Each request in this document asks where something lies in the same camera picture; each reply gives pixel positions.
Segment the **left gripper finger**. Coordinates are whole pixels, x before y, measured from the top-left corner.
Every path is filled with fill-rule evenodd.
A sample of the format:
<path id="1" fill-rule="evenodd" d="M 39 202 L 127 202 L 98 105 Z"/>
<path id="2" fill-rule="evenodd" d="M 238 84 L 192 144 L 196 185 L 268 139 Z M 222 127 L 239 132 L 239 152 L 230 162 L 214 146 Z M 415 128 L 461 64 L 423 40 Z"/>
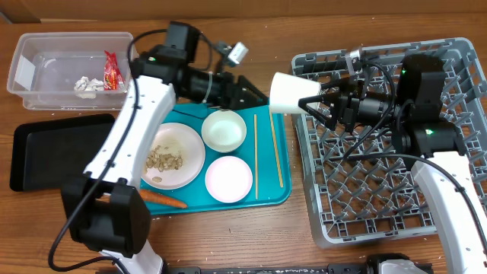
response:
<path id="1" fill-rule="evenodd" d="M 245 110 L 253 107 L 262 107 L 269 104 L 265 94 L 255 94 L 250 91 L 243 91 L 234 94 L 231 98 L 231 110 Z"/>
<path id="2" fill-rule="evenodd" d="M 243 94 L 248 97 L 253 97 L 256 100 L 265 100 L 266 95 L 260 91 L 254 84 L 252 84 L 245 76 L 240 75 L 237 79 L 237 85 L 242 90 Z"/>

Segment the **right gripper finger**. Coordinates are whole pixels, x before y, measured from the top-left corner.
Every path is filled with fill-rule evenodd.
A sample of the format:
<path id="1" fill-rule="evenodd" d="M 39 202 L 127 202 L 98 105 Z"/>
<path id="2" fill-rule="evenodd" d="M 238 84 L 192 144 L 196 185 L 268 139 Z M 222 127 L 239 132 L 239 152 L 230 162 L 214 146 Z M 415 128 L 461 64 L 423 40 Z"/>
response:
<path id="1" fill-rule="evenodd" d="M 303 97 L 298 100 L 298 106 L 313 118 L 318 120 L 327 129 L 335 130 L 338 121 L 338 113 L 335 107 L 337 95 L 321 94 L 311 97 Z M 327 106 L 328 112 L 320 110 L 320 105 Z"/>
<path id="2" fill-rule="evenodd" d="M 320 85 L 321 90 L 330 88 L 338 88 L 340 91 L 347 91 L 350 87 L 354 87 L 354 80 L 350 78 L 340 78 Z"/>

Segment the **wooden chopstick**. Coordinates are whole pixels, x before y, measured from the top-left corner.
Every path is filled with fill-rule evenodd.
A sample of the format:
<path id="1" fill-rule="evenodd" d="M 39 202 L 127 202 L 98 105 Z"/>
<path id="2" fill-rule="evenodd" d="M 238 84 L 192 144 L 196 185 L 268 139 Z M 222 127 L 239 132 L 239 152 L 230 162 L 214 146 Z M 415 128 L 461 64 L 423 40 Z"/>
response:
<path id="1" fill-rule="evenodd" d="M 283 188 L 284 183 L 283 183 L 283 179 L 282 179 L 282 169 L 281 169 L 281 164 L 280 164 L 279 149 L 277 147 L 277 140 L 276 140 L 276 135 L 275 135 L 275 124 L 273 121 L 273 115 L 272 115 L 270 108 L 269 108 L 269 121 L 270 121 L 270 127 L 271 127 L 271 132 L 272 132 L 273 147 L 274 147 L 274 151 L 275 151 L 276 167 L 277 167 L 278 176 L 279 176 L 279 185 L 281 188 Z"/>
<path id="2" fill-rule="evenodd" d="M 258 165 L 258 133 L 257 133 L 257 115 L 253 115 L 254 128 L 254 164 L 255 164 L 255 199 L 259 199 L 259 165 Z"/>

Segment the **white bowl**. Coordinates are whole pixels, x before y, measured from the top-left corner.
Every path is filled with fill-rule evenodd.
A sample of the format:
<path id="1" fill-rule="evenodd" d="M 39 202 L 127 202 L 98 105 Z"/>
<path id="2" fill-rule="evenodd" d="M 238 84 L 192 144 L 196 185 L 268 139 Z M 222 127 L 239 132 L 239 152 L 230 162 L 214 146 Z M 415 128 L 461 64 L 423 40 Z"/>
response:
<path id="1" fill-rule="evenodd" d="M 201 136 L 212 150 L 228 153 L 243 144 L 247 136 L 247 125 L 234 111 L 218 110 L 203 120 Z"/>

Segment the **white paper cup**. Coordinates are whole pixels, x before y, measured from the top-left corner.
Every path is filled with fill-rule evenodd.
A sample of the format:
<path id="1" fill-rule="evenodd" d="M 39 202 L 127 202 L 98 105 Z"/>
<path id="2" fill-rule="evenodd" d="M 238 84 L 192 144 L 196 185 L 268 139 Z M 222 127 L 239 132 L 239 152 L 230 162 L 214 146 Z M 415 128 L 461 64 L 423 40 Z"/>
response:
<path id="1" fill-rule="evenodd" d="M 269 110 L 271 113 L 282 114 L 305 113 L 298 106 L 298 101 L 301 98 L 316 96 L 320 91 L 321 84 L 317 81 L 276 72 L 270 87 Z"/>

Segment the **white plate with food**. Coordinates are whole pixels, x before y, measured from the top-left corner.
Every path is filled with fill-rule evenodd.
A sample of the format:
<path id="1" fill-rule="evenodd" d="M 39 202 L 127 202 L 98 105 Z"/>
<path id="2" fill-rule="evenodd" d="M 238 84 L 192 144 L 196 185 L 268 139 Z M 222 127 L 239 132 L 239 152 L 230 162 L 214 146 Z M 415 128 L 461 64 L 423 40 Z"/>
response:
<path id="1" fill-rule="evenodd" d="M 205 163 L 205 146 L 194 129 L 181 123 L 164 123 L 160 125 L 151 148 L 159 142 L 171 140 L 177 140 L 182 146 L 183 166 L 179 170 L 159 173 L 150 169 L 144 174 L 142 168 L 142 180 L 160 190 L 175 190 L 189 184 Z"/>

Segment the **pink rimmed bowl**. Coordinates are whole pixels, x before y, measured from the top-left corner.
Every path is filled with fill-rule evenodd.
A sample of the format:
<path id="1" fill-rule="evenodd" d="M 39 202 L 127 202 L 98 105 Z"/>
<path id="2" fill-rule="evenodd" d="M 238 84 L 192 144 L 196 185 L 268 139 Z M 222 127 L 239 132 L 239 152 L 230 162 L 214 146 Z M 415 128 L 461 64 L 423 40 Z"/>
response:
<path id="1" fill-rule="evenodd" d="M 248 164 L 234 156 L 213 161 L 205 173 L 205 186 L 210 196 L 219 202 L 241 201 L 253 185 L 253 174 Z"/>

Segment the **red snack wrapper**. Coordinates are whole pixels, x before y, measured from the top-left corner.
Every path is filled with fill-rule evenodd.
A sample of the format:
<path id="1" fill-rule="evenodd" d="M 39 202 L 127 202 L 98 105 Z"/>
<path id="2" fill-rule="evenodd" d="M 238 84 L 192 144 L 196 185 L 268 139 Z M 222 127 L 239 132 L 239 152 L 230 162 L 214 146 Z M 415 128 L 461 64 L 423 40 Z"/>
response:
<path id="1" fill-rule="evenodd" d="M 124 79 L 119 70 L 115 53 L 104 51 L 106 63 L 103 69 L 103 86 L 105 91 L 121 90 L 125 87 Z"/>

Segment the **white tissue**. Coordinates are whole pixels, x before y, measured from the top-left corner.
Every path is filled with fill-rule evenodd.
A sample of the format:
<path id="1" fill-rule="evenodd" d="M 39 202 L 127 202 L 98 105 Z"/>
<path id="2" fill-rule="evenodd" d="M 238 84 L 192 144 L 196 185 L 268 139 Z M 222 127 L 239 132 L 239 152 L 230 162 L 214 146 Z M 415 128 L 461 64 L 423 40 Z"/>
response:
<path id="1" fill-rule="evenodd" d="M 81 77 L 75 82 L 74 91 L 77 97 L 81 99 L 95 99 L 97 91 L 104 90 L 104 82 L 96 78 L 89 79 L 86 76 Z"/>

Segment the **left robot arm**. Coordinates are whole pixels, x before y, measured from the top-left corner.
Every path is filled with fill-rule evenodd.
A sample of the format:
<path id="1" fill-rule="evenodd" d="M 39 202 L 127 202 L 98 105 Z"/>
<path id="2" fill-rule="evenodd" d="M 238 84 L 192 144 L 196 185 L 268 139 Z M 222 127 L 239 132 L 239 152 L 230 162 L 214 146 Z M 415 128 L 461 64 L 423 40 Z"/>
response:
<path id="1" fill-rule="evenodd" d="M 164 273 L 167 265 L 148 242 L 151 213 L 140 195 L 142 164 L 156 132 L 179 98 L 223 110 L 265 106 L 268 97 L 245 77 L 193 67 L 204 34 L 173 21 L 165 41 L 129 56 L 127 95 L 107 139 L 79 176 L 61 190 L 61 234 L 97 252 L 123 273 Z"/>

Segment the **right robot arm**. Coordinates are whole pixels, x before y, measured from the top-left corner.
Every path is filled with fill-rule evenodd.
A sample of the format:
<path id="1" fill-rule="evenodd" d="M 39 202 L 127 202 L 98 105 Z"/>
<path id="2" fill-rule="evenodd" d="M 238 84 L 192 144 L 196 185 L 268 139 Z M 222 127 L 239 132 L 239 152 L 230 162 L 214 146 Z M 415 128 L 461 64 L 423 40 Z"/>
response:
<path id="1" fill-rule="evenodd" d="M 461 130 L 440 116 L 446 79 L 437 56 L 410 54 L 398 81 L 380 64 L 357 57 L 347 78 L 324 83 L 322 93 L 298 106 L 326 128 L 356 124 L 392 133 L 393 153 L 354 155 L 345 161 L 401 158 L 433 215 L 447 267 L 453 273 L 486 271 L 486 214 L 471 181 Z"/>

